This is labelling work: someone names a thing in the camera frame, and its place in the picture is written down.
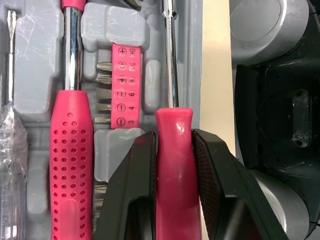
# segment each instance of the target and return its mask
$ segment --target flathead screwdriver tip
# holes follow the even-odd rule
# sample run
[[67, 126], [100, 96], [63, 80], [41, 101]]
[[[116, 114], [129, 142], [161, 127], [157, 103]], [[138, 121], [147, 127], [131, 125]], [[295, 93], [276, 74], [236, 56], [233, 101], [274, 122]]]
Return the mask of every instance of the flathead screwdriver tip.
[[110, 125], [111, 124], [111, 118], [104, 117], [104, 116], [96, 116], [94, 118], [94, 122], [96, 124], [105, 124], [105, 125]]

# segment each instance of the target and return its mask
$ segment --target screwdriver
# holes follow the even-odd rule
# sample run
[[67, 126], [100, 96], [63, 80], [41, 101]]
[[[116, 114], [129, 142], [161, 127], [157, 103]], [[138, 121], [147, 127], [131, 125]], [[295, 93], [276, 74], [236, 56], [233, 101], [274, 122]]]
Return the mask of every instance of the screwdriver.
[[93, 126], [88, 95], [81, 91], [85, 0], [62, 0], [63, 90], [50, 127], [51, 240], [91, 240]]
[[159, 109], [156, 159], [156, 239], [201, 240], [200, 202], [192, 146], [191, 108], [179, 107], [176, 64], [175, 0], [161, 1], [165, 22], [169, 108]]

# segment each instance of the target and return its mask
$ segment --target textured grip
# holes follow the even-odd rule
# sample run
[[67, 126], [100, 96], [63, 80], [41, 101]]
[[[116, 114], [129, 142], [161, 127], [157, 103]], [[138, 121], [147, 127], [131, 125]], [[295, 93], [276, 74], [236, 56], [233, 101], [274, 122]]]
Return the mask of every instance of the textured grip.
[[66, 7], [73, 7], [80, 9], [82, 12], [85, 10], [86, 0], [62, 0], [62, 10]]
[[191, 108], [163, 108], [156, 160], [156, 240], [201, 240]]
[[59, 91], [50, 129], [51, 240], [91, 240], [92, 167], [87, 93]]

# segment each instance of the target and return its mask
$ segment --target screw hole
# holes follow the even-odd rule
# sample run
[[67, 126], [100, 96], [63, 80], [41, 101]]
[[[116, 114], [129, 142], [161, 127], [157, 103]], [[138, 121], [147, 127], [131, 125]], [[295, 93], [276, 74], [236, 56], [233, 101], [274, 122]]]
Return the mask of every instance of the screw hole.
[[296, 97], [300, 97], [301, 95], [302, 95], [302, 91], [298, 91], [298, 92], [295, 94]]
[[295, 142], [295, 144], [297, 144], [297, 145], [299, 145], [299, 146], [302, 146], [304, 143], [302, 142], [302, 141], [300, 141], [300, 140], [295, 140], [294, 141]]

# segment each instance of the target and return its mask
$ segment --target gray plastic housing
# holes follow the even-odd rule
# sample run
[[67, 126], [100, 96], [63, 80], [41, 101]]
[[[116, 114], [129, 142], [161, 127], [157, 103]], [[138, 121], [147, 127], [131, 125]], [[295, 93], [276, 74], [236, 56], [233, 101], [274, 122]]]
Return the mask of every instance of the gray plastic housing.
[[[141, 12], [122, 0], [90, 0], [81, 21], [84, 44], [82, 89], [87, 91], [92, 119], [98, 76], [96, 64], [111, 61], [112, 43], [141, 47], [140, 129], [110, 130], [94, 124], [94, 165], [98, 180], [107, 181], [127, 154], [134, 137], [156, 130], [155, 112], [167, 106], [165, 24], [159, 0], [141, 2]], [[60, 0], [0, 1], [0, 80], [6, 79], [9, 50], [8, 9], [19, 12], [15, 40], [14, 107], [28, 131], [27, 240], [49, 240], [50, 119], [62, 88], [64, 16]], [[200, 121], [202, 0], [177, 1], [177, 71], [181, 107], [193, 108], [192, 127]]]

